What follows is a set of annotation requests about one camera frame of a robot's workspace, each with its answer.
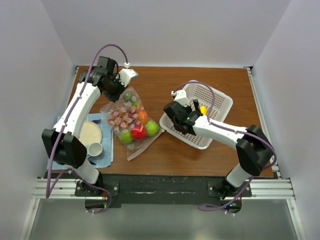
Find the yellow fake lemon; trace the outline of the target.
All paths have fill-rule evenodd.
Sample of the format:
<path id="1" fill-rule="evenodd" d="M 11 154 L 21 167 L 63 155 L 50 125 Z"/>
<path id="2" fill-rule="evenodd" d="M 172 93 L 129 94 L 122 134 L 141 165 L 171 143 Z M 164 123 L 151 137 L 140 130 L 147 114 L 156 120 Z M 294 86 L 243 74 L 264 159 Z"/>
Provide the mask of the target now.
<path id="1" fill-rule="evenodd" d="M 206 115 L 206 114 L 207 114 L 207 108 L 206 108 L 204 105 L 200 106 L 200 112 L 201 112 L 203 115 Z"/>

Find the clear zip top bag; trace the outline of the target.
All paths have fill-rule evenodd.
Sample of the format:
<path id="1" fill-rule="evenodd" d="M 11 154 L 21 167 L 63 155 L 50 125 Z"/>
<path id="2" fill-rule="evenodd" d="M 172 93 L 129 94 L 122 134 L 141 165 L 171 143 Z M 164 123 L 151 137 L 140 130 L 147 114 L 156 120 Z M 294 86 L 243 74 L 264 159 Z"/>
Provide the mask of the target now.
<path id="1" fill-rule="evenodd" d="M 126 93 L 135 94 L 139 98 L 137 105 L 132 105 L 130 102 L 125 101 L 124 96 Z M 120 95 L 118 101 L 109 102 L 100 109 L 100 113 L 102 113 L 102 116 L 106 118 L 106 123 L 111 127 L 111 130 L 118 137 L 119 140 L 120 133 L 122 131 L 131 131 L 131 129 L 135 125 L 145 126 L 146 123 L 142 124 L 139 121 L 140 111 L 145 111 L 147 113 L 141 98 L 139 97 L 136 90 L 132 87 L 127 88 Z M 140 154 L 142 154 L 156 139 L 158 139 L 158 137 L 162 133 L 164 133 L 164 131 L 165 130 L 159 125 L 159 131 L 155 136 L 147 136 L 142 140 L 133 139 L 133 141 L 130 144 L 124 144 L 120 141 L 127 148 L 126 159 L 128 161 L 131 161 Z"/>

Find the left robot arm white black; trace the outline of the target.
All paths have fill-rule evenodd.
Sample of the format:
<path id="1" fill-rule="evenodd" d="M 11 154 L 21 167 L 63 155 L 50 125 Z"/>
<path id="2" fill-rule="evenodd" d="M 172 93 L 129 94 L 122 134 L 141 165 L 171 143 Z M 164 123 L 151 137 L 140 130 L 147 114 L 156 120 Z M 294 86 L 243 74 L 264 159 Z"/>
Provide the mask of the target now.
<path id="1" fill-rule="evenodd" d="M 99 196 L 104 190 L 101 174 L 87 158 L 87 148 L 79 140 L 86 117 L 97 99 L 104 95 L 116 102 L 127 83 L 122 83 L 118 63 L 100 56 L 97 65 L 84 71 L 79 78 L 74 95 L 65 112 L 52 129 L 44 129 L 41 138 L 49 157 L 46 196 L 49 197 L 54 182 L 51 181 L 53 163 L 65 165 L 86 183 L 86 191 Z"/>

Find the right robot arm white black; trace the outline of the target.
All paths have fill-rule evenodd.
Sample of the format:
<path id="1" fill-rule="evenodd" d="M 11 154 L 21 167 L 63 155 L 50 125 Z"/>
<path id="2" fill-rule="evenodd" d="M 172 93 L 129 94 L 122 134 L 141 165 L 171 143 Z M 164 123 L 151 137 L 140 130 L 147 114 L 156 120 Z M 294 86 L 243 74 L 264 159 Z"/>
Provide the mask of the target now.
<path id="1" fill-rule="evenodd" d="M 275 150 L 257 125 L 246 128 L 213 120 L 208 114 L 201 113 L 197 100 L 193 103 L 195 110 L 184 107 L 175 100 L 168 103 L 163 110 L 178 132 L 206 137 L 236 151 L 238 164 L 214 187 L 215 191 L 233 197 L 246 180 L 263 172 L 270 159 L 276 156 Z"/>

